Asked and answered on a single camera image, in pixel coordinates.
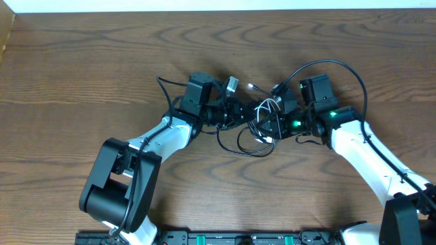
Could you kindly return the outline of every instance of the wooden table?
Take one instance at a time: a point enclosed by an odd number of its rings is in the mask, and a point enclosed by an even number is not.
[[[435,10],[21,14],[0,69],[0,243],[71,244],[77,231],[106,229],[78,198],[104,140],[137,137],[167,110],[155,76],[235,76],[257,99],[249,82],[269,89],[304,63],[339,59],[365,80],[381,141],[436,182],[435,57]],[[322,73],[343,105],[361,110],[359,84],[337,65],[310,67],[291,87]],[[230,148],[235,133],[222,135]],[[288,139],[252,159],[211,135],[162,165],[149,213],[157,225],[229,231],[335,228],[382,214],[325,146]]]

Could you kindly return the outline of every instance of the wood grain surface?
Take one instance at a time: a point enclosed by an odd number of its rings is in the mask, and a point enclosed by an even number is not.
[[[0,244],[71,244],[77,231],[106,230],[78,199],[104,140],[137,137],[167,110],[155,76],[235,76],[239,95],[257,99],[249,82],[269,89],[315,59],[360,73],[379,139],[436,182],[436,10],[21,14],[0,68]],[[322,73],[343,105],[361,109],[342,67],[310,67],[290,84],[297,91],[299,79]],[[230,148],[235,133],[222,135]],[[202,231],[334,229],[382,214],[325,146],[288,139],[252,159],[211,135],[162,165],[149,213],[157,225]]]

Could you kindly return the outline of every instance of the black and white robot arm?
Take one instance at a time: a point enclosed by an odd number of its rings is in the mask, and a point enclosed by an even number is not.
[[[167,112],[154,129],[127,142],[107,140],[85,184],[80,209],[117,231],[117,235],[121,232],[130,244],[151,245],[157,228],[147,213],[160,165],[195,139],[203,125],[214,126],[218,131],[229,130],[245,123],[250,125],[256,119],[260,101],[240,102],[233,96],[237,84],[233,77],[221,83],[208,74],[193,73],[180,108]],[[212,89],[219,91],[216,100],[211,99]],[[273,88],[271,93],[280,110],[270,110],[257,123],[256,132],[262,135],[257,140],[270,143],[263,139],[269,137],[278,142],[295,135],[314,135],[356,168],[386,209],[382,225],[363,223],[340,230],[344,244],[408,244],[421,240],[416,213],[436,219],[434,186],[396,158],[366,122],[362,132],[362,116],[352,107],[339,107],[327,76],[300,81],[300,89],[304,109],[297,104],[286,82]],[[144,140],[147,144],[138,154]],[[111,173],[133,179],[127,186],[112,180]],[[135,190],[134,195],[130,195],[131,189]]]

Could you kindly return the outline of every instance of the white backdrop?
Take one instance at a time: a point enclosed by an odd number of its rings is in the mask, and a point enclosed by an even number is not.
[[[436,7],[436,0],[4,0],[16,13]]]

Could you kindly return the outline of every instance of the green light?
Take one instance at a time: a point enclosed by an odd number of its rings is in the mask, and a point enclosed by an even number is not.
[[[294,121],[294,127],[298,127],[301,126],[301,122],[300,121]]]

